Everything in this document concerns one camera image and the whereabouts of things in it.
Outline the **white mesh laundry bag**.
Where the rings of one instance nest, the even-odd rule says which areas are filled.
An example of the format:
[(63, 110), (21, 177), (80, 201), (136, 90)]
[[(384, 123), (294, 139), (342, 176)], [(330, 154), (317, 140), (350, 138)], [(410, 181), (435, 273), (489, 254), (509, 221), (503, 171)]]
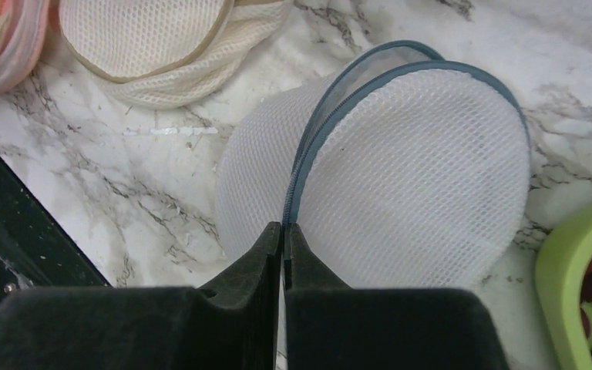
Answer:
[(271, 221), (296, 223), (354, 288), (466, 288), (520, 227), (530, 157), (501, 81), (388, 42), (241, 120), (217, 169), (220, 244), (238, 259)]

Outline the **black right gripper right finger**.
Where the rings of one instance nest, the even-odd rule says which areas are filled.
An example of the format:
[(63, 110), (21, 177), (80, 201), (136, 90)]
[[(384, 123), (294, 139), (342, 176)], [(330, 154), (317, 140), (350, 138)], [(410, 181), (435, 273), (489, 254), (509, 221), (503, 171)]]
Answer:
[(505, 369), (488, 310), (453, 288), (353, 289), (284, 230), (290, 369)]

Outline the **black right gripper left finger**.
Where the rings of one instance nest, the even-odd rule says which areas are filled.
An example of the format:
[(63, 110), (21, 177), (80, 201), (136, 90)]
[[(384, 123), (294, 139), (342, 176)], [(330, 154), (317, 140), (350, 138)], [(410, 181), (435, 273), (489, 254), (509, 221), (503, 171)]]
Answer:
[(0, 304), (0, 369), (273, 369), (281, 225), (205, 285), (34, 288)]

